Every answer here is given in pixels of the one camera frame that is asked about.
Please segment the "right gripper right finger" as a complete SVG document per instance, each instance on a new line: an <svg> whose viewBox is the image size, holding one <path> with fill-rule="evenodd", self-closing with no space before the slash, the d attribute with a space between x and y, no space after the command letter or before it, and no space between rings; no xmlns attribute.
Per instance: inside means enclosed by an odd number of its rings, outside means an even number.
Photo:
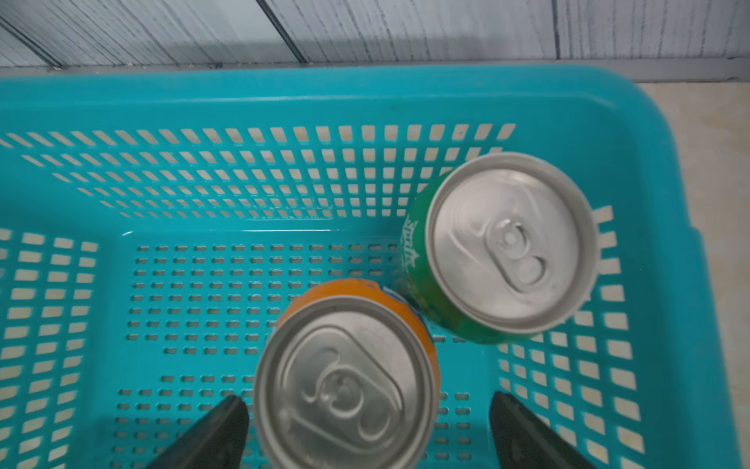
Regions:
<svg viewBox="0 0 750 469"><path fill-rule="evenodd" d="M595 469L512 394L494 393L489 424L502 469Z"/></svg>

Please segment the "orange can silver top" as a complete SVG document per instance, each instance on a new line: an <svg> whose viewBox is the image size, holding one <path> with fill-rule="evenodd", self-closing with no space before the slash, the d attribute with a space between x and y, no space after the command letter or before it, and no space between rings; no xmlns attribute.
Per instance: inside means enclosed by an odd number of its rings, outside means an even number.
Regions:
<svg viewBox="0 0 750 469"><path fill-rule="evenodd" d="M275 468L414 468L439 410L432 336L398 293L336 279L277 320L253 391L256 434Z"/></svg>

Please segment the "green can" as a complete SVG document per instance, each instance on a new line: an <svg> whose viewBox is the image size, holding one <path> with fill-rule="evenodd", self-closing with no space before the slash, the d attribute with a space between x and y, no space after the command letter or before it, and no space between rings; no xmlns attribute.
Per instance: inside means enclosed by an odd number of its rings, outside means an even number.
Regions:
<svg viewBox="0 0 750 469"><path fill-rule="evenodd" d="M414 197L396 285L464 340L525 340L586 303L598 276L598 236L588 200L562 170L527 154L485 154Z"/></svg>

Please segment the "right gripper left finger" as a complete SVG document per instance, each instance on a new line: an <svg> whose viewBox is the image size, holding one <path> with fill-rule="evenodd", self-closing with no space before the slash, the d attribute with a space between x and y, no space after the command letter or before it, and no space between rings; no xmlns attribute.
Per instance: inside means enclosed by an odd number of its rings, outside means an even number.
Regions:
<svg viewBox="0 0 750 469"><path fill-rule="evenodd" d="M148 469L238 469L248 429L249 412L244 400L228 396L162 451Z"/></svg>

